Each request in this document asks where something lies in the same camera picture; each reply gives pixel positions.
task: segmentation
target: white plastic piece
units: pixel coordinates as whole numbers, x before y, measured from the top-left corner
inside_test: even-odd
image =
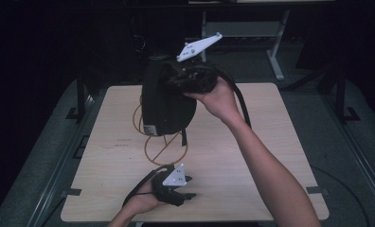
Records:
[[[184,164],[176,167],[167,179],[163,181],[164,186],[185,186],[186,184]]]
[[[191,44],[185,43],[185,48],[182,50],[180,55],[176,56],[176,60],[181,62],[186,59],[190,59],[219,41],[222,37],[223,35],[220,32],[217,32],[217,35],[215,36],[211,36]]]

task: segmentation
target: metal frame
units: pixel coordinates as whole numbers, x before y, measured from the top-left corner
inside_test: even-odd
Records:
[[[276,41],[271,49],[267,50],[267,57],[273,68],[277,80],[284,80],[284,76],[279,67],[277,52],[281,44],[285,26],[288,21],[290,11],[284,10],[279,22],[223,22],[209,23],[206,20],[206,13],[203,12],[202,38],[221,32],[224,37],[275,37]],[[205,51],[202,52],[203,62],[206,62]]]

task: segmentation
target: black strap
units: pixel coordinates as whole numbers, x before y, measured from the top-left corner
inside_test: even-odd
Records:
[[[239,103],[241,104],[241,111],[243,113],[244,121],[250,128],[252,128],[252,124],[250,123],[249,112],[247,112],[246,103],[244,102],[244,98],[243,98],[243,95],[241,94],[241,90],[238,88],[235,81],[229,78],[226,74],[220,73],[219,77],[224,79],[234,90],[235,94],[238,97]]]
[[[129,195],[125,198],[125,201],[123,202],[122,204],[122,207],[125,206],[126,203],[128,203],[128,201],[131,199],[131,197],[135,196],[138,189],[140,189],[140,187],[146,183],[150,178],[152,178],[159,170],[163,169],[163,168],[167,168],[167,166],[160,166],[158,167],[156,170],[153,170],[151,171],[145,178],[143,178],[143,180],[141,180],[140,183],[137,184],[137,186],[129,193]]]

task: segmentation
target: table leg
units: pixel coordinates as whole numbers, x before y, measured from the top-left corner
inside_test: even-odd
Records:
[[[288,21],[289,13],[289,10],[284,11],[282,20],[280,21],[277,29],[276,42],[274,43],[274,47],[270,50],[267,50],[268,59],[270,60],[271,67],[273,68],[274,74],[276,75],[276,78],[278,80],[284,80],[284,76],[282,75],[281,68],[279,67],[276,56],[279,45],[281,43],[282,35],[284,34],[286,23]]]

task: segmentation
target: tabletop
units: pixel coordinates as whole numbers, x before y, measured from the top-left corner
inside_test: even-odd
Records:
[[[306,189],[316,180],[279,91],[273,83],[238,84],[252,128],[265,146]],[[229,129],[198,102],[187,127],[187,147],[180,134],[149,137],[141,132],[141,86],[108,89],[71,188],[62,220],[110,221],[128,193],[158,165],[184,164],[193,178],[178,192],[196,193],[176,207],[165,205],[134,221],[273,220],[251,178]],[[310,194],[320,219],[329,216],[321,193]]]

